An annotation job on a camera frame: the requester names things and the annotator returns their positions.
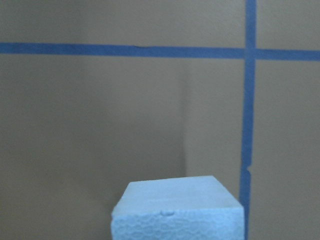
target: textured surface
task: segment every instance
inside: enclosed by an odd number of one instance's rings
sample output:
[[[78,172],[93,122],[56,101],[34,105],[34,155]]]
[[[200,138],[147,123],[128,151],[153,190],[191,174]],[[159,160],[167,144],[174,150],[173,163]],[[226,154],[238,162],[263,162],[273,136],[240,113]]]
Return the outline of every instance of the textured surface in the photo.
[[[113,240],[243,240],[243,208],[212,176],[131,182],[112,212]]]

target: white foam block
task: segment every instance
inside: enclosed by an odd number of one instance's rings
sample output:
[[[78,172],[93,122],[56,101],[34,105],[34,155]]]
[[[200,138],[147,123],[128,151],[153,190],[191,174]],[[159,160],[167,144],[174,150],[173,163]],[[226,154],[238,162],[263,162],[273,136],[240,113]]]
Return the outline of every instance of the white foam block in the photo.
[[[112,212],[113,240],[243,240],[244,209],[213,176],[129,183]]]

